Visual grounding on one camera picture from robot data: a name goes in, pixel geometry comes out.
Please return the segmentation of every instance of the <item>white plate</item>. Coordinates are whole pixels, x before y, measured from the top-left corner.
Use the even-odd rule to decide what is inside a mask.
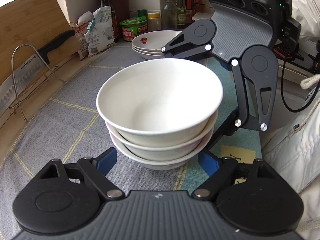
[[[148,54],[148,55],[161,55],[161,56],[164,56],[164,54],[162,52],[144,51],[144,50],[138,49],[138,48],[136,48],[134,46],[132,46],[132,49],[135,50],[136,52],[141,52],[141,53],[145,53],[145,54]]]
[[[181,31],[156,31],[144,33],[132,40],[132,46],[151,52],[160,52],[162,47],[176,37]]]
[[[147,60],[164,58],[164,55],[150,55],[150,54],[138,52],[138,51],[135,50],[134,48],[132,48],[132,49],[133,49],[135,52],[137,52],[141,57],[143,57],[143,58],[145,58],[145,59],[147,59]]]

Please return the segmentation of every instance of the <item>white bowl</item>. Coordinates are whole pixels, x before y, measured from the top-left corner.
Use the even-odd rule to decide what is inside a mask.
[[[158,58],[164,58],[164,55],[153,55],[153,54],[146,54],[143,52],[139,52],[136,49],[132,48],[135,52],[139,54],[140,57],[143,57],[147,60],[152,60],[152,59],[158,59]]]
[[[164,58],[127,67],[101,87],[100,116],[129,142],[170,147],[198,136],[222,100],[219,78],[193,61]]]
[[[144,50],[141,50],[141,49],[137,49],[136,47],[132,46],[132,49],[136,52],[141,52],[141,53],[145,53],[145,54],[148,54],[148,55],[160,55],[160,56],[164,56],[163,52],[150,52],[150,51],[144,51]]]
[[[144,33],[132,40],[132,46],[145,51],[161,52],[162,47],[180,33],[181,31],[155,31]]]
[[[181,158],[193,151],[201,142],[202,138],[214,127],[217,121],[218,110],[209,118],[204,130],[194,139],[172,147],[151,148],[128,142],[111,124],[106,123],[109,132],[122,142],[130,152],[149,161],[171,161]]]
[[[206,136],[204,136],[204,138],[199,143],[199,145],[191,153],[181,158],[178,158],[176,160],[166,161],[166,162],[155,162],[155,161],[148,161],[148,160],[142,159],[134,155],[132,152],[130,152],[127,149],[127,147],[122,142],[120,142],[112,133],[109,133],[109,134],[116,148],[128,158],[138,162],[140,165],[148,169],[157,170],[157,171],[167,171],[167,170],[172,170],[182,166],[187,161],[189,161],[192,157],[196,156],[199,152],[201,152],[210,141],[210,138],[213,134],[213,128]]]

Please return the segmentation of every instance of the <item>metal knife rack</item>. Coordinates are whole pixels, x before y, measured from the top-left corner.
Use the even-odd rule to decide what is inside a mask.
[[[14,59],[14,55],[15,53],[17,52],[18,49],[20,49],[21,47],[23,46],[29,46],[31,47],[37,54],[37,56],[41,59],[41,61],[44,63],[44,65],[48,68],[48,70],[51,72],[51,74],[49,76],[46,76],[45,80],[42,81],[26,98],[24,98],[23,100],[20,100],[19,98],[19,93],[18,93],[18,89],[17,89],[17,85],[16,85],[16,78],[15,78],[15,75],[14,75],[14,68],[13,68],[13,59]],[[14,86],[14,92],[16,94],[16,98],[17,98],[17,103],[14,104],[13,106],[10,106],[9,109],[13,109],[14,110],[14,113],[16,113],[16,109],[17,107],[20,108],[20,111],[21,111],[21,114],[23,116],[23,119],[25,121],[25,123],[28,123],[28,120],[26,119],[24,113],[23,113],[23,110],[22,110],[22,107],[21,107],[21,103],[24,102],[25,100],[27,100],[28,98],[30,98],[31,96],[33,96],[37,91],[39,91],[39,89],[49,80],[49,78],[54,75],[56,79],[58,79],[59,81],[61,81],[62,83],[65,83],[64,80],[62,80],[61,78],[59,78],[56,74],[55,74],[55,71],[58,69],[59,67],[56,66],[56,68],[54,70],[52,70],[49,65],[46,63],[46,61],[41,57],[41,55],[39,54],[39,52],[35,49],[35,47],[33,47],[32,45],[30,44],[21,44],[20,46],[18,46],[13,54],[12,54],[12,57],[11,57],[11,72],[12,72],[12,81],[13,81],[13,86]],[[30,88],[28,88],[26,91],[22,92],[20,96],[23,96],[25,95],[28,91],[30,91],[34,86],[36,85],[36,83],[34,83]]]

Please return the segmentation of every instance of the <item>soy sauce bottle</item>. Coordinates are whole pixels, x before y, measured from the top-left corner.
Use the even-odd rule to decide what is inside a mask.
[[[111,7],[111,16],[112,16],[112,30],[113,30],[113,41],[115,43],[119,42],[119,33],[118,33],[118,23],[116,18],[116,11],[109,0],[100,0],[101,7],[109,6]]]

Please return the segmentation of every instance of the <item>green container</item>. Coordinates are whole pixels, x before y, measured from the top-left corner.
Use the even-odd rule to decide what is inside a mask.
[[[120,22],[125,41],[132,41],[135,37],[148,32],[147,18],[135,17]]]
[[[138,16],[145,16],[147,17],[147,10],[143,9],[143,10],[138,10]]]

